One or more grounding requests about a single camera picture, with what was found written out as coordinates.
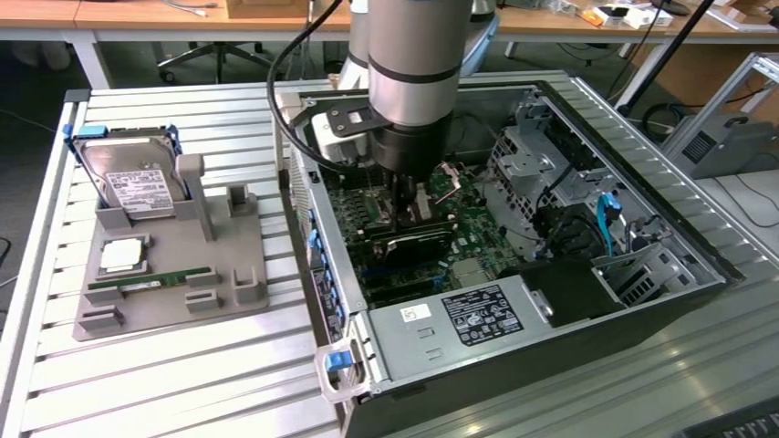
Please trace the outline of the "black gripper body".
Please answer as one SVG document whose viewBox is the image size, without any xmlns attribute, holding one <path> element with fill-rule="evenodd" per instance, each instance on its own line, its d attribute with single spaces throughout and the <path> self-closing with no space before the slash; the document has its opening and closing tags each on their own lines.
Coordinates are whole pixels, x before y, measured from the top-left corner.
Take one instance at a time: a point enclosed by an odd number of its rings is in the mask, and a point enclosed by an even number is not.
<svg viewBox="0 0 779 438">
<path fill-rule="evenodd" d="M 429 180 L 443 160 L 453 116 L 420 127 L 391 124 L 370 132 L 373 161 L 388 171 L 416 182 Z"/>
</svg>

